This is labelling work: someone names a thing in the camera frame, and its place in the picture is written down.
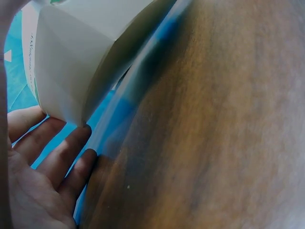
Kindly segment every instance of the skin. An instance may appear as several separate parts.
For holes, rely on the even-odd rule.
[[[86,150],[66,178],[65,175],[88,141],[90,127],[75,129],[34,170],[31,164],[65,123],[45,119],[38,106],[7,114],[4,41],[13,16],[27,2],[0,1],[0,228],[76,228],[72,214],[96,153]]]

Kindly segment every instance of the white paper box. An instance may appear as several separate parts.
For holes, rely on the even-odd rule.
[[[24,66],[43,111],[84,125],[174,2],[28,3],[22,9]]]

